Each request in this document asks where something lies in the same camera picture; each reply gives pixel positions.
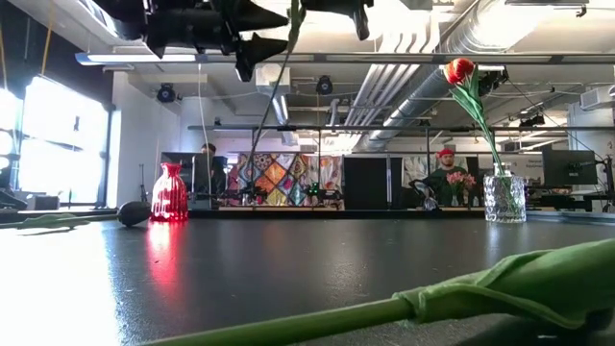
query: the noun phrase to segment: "cable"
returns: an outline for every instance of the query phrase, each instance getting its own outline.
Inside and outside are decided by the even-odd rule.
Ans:
[[[7,62],[4,56],[4,39],[2,34],[2,21],[0,20],[0,63],[2,63],[2,78],[4,80],[4,90],[9,91],[9,78],[7,77]]]
[[[203,114],[203,101],[201,100],[201,64],[198,65],[199,67],[199,76],[198,76],[198,83],[197,83],[197,87],[199,88],[197,90],[197,93],[199,95],[199,110],[201,111],[201,124],[203,125],[203,135],[205,136],[205,145],[208,146],[208,150],[206,150],[206,155],[207,155],[207,160],[208,160],[208,187],[209,187],[209,196],[208,198],[211,198],[211,167],[209,167],[209,140],[208,140],[208,131],[205,129],[205,115]]]
[[[258,142],[260,141],[260,134],[262,133],[262,127],[265,125],[265,121],[267,120],[267,115],[269,114],[269,110],[271,109],[271,104],[273,104],[273,99],[276,97],[276,92],[278,91],[278,87],[280,86],[280,82],[282,81],[282,76],[284,74],[284,70],[286,69],[286,64],[288,63],[288,58],[290,58],[290,49],[286,49],[286,54],[284,55],[284,61],[282,62],[282,69],[280,69],[280,74],[278,75],[278,79],[276,83],[273,85],[273,89],[271,90],[271,97],[269,97],[269,102],[267,102],[267,108],[265,108],[265,113],[262,115],[260,119],[260,124],[258,124],[257,135],[254,137],[254,143],[252,143],[252,149],[250,150],[250,156],[248,156],[248,160],[246,164],[250,165],[251,175],[254,176],[254,165],[252,164],[252,157],[257,150]]]
[[[42,54],[42,67],[40,68],[40,75],[45,75],[45,68],[47,67],[47,58],[49,56],[49,43],[51,42],[52,27],[54,24],[54,16],[56,14],[56,5],[51,1],[51,11],[49,12],[49,26],[47,27],[47,39],[45,40],[45,51]]]

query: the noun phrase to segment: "red glass vase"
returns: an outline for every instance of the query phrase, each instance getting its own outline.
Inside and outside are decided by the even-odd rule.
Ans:
[[[154,185],[150,220],[185,221],[188,218],[188,199],[180,178],[182,166],[169,162],[163,162],[161,166],[162,176]]]

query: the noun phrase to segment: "fluorescent light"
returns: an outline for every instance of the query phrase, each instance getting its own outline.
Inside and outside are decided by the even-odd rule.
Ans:
[[[446,68],[446,65],[440,65],[440,69],[443,70]],[[504,65],[484,65],[479,64],[479,71],[504,71],[506,66]]]
[[[196,62],[193,54],[167,54],[159,59],[153,54],[84,54],[77,55],[81,64],[131,63],[131,62]]]

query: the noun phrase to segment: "clear glass vase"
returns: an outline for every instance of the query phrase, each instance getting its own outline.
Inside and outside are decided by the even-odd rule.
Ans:
[[[500,174],[495,164],[495,175],[484,177],[484,218],[503,223],[526,222],[526,180],[510,173],[503,163]]]

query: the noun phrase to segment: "red cap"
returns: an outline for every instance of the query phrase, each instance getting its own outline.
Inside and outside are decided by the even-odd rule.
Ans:
[[[438,158],[442,158],[445,155],[454,155],[455,152],[449,148],[442,149],[438,152]]]

